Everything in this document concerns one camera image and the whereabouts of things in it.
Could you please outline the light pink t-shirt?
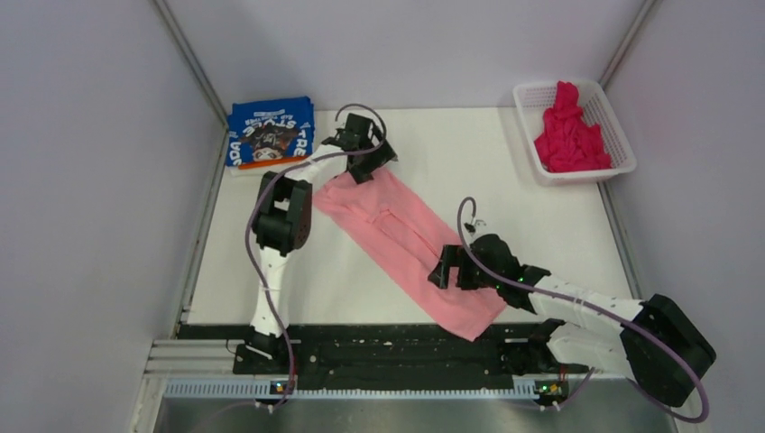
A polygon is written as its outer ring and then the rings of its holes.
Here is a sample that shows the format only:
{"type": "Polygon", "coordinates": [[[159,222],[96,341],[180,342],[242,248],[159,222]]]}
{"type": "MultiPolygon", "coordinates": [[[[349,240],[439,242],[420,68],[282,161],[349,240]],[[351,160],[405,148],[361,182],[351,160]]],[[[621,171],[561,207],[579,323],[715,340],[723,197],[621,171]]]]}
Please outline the light pink t-shirt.
{"type": "Polygon", "coordinates": [[[493,289],[440,289],[428,280],[458,234],[390,170],[376,170],[362,184],[343,173],[314,194],[313,204],[449,333],[474,341],[505,309],[493,289]]]}

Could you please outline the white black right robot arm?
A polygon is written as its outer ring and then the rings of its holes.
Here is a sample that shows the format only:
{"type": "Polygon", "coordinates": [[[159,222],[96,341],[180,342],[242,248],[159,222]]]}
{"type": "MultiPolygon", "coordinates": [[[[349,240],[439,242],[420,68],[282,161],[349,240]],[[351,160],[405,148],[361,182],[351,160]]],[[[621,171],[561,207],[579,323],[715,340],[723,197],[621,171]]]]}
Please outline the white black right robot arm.
{"type": "Polygon", "coordinates": [[[692,379],[702,378],[716,360],[715,350],[674,300],[660,294],[618,299],[582,289],[520,263],[498,235],[481,235],[468,247],[445,245],[428,280],[444,290],[450,271],[456,271],[459,291],[487,289],[507,306],[541,318],[522,373],[552,372],[564,364],[594,367],[678,408],[695,389],[692,379]]]}

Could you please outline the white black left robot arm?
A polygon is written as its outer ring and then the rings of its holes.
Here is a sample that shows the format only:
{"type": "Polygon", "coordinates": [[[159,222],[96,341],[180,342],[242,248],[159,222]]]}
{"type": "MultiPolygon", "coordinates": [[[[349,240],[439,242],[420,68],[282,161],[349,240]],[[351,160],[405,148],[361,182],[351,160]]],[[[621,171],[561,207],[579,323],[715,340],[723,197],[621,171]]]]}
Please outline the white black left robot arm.
{"type": "Polygon", "coordinates": [[[305,161],[263,175],[245,236],[245,250],[259,279],[245,343],[266,372],[283,370],[290,358],[282,282],[290,259],[308,241],[314,192],[339,174],[350,175],[357,184],[372,180],[375,170],[397,159],[387,135],[379,115],[350,113],[305,161]]]}

